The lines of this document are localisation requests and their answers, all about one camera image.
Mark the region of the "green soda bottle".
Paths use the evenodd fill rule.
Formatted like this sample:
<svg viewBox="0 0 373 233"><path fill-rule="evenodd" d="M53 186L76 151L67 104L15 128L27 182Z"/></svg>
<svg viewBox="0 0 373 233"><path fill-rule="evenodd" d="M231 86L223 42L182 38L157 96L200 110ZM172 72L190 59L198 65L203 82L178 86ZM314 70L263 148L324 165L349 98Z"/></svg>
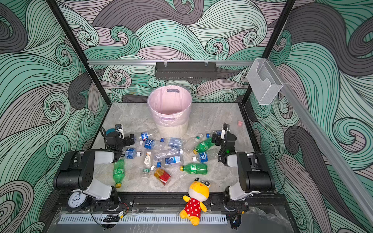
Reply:
<svg viewBox="0 0 373 233"><path fill-rule="evenodd" d="M115 182L115 187L116 188L121 188L122 186L122 180L125 177L125 172L124 172L124 160L119 159L115 164L114 164L114 169L113 169L113 180Z"/></svg>
<svg viewBox="0 0 373 233"><path fill-rule="evenodd" d="M198 153L202 153L202 152L206 152L209 148L211 148L212 146L215 146L215 143L212 142L212 138L208 138L206 139L205 141L199 143L195 149L193 150L193 153L194 154L198 154Z"/></svg>
<svg viewBox="0 0 373 233"><path fill-rule="evenodd" d="M181 171L184 171L191 175L207 175L208 169L206 164L190 163L180 167Z"/></svg>

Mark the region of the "Pocari blue label bottle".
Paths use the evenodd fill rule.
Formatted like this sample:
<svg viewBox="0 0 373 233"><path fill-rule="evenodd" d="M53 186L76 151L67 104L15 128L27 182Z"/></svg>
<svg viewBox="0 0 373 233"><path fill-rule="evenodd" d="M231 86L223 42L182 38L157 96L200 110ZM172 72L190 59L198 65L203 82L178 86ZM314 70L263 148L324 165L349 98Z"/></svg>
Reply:
<svg viewBox="0 0 373 233"><path fill-rule="evenodd" d="M218 157L216 152L200 152L192 157L193 162L207 163Z"/></svg>

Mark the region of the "clear bottle green band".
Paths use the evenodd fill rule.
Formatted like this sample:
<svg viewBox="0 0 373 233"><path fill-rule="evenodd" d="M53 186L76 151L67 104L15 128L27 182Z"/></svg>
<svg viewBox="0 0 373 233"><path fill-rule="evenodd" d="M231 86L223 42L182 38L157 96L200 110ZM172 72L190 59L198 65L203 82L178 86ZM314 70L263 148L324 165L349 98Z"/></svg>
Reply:
<svg viewBox="0 0 373 233"><path fill-rule="evenodd" d="M197 136L189 139L185 145L183 146L183 149L185 152L190 153L192 152L196 146L203 141L204 135L203 134L197 134Z"/></svg>

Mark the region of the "white label clear bottle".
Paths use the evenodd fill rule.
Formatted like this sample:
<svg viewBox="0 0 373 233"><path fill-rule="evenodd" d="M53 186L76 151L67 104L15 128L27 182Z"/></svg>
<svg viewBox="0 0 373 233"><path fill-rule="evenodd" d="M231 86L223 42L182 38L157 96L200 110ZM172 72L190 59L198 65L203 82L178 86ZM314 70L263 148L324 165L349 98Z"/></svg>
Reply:
<svg viewBox="0 0 373 233"><path fill-rule="evenodd" d="M152 151L145 150L144 165L146 168L150 168L152 164Z"/></svg>

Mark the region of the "green soda bottle front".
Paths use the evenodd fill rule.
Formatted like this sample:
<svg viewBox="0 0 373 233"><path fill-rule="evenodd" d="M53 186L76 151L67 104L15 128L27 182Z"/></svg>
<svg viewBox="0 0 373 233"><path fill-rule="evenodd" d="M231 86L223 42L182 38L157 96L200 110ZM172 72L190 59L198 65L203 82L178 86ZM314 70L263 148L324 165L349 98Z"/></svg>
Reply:
<svg viewBox="0 0 373 233"><path fill-rule="evenodd" d="M181 171L184 171L191 175L207 175L208 169L206 164L190 163L180 167Z"/></svg>

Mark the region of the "small clear green-band bottle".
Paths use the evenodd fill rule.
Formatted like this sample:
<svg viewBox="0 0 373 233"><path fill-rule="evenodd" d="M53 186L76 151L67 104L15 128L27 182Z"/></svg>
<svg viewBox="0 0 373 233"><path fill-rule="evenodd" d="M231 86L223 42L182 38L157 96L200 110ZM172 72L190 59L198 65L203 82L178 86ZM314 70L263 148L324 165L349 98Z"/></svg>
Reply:
<svg viewBox="0 0 373 233"><path fill-rule="evenodd" d="M150 177L151 171L149 168L143 168L141 172L141 178L148 179Z"/></svg>

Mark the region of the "red yellow tea bottle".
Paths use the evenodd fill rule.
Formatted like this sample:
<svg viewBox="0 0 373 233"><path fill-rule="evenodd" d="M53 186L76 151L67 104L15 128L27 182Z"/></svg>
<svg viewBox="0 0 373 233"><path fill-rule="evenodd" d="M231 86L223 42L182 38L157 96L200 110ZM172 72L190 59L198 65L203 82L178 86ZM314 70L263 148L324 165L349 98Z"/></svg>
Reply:
<svg viewBox="0 0 373 233"><path fill-rule="evenodd" d="M163 185L166 185L171 179L171 176L161 167L151 166L151 172Z"/></svg>

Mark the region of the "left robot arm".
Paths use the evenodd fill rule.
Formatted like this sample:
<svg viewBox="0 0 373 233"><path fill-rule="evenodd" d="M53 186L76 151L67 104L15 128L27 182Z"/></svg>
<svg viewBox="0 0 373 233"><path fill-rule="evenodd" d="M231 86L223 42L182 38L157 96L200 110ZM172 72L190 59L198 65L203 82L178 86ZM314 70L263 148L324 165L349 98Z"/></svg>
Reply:
<svg viewBox="0 0 373 233"><path fill-rule="evenodd" d="M116 188L94 178L94 168L96 165L118 162L123 148L135 143L135 135L125 136L120 130L107 133L105 128L101 128L100 132L105 149L70 150L64 153L52 182L55 190L81 192L96 201L117 201Z"/></svg>

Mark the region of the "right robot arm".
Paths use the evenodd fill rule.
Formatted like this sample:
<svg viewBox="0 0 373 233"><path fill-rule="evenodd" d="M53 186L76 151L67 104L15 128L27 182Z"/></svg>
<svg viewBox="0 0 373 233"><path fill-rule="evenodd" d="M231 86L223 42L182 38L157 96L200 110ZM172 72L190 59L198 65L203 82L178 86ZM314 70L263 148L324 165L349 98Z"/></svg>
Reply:
<svg viewBox="0 0 373 233"><path fill-rule="evenodd" d="M260 151L236 151L237 137L224 130L213 132L211 138L220 147L218 162L238 169L239 181L226 188L225 202L240 201L248 196L271 194L274 191L275 181Z"/></svg>

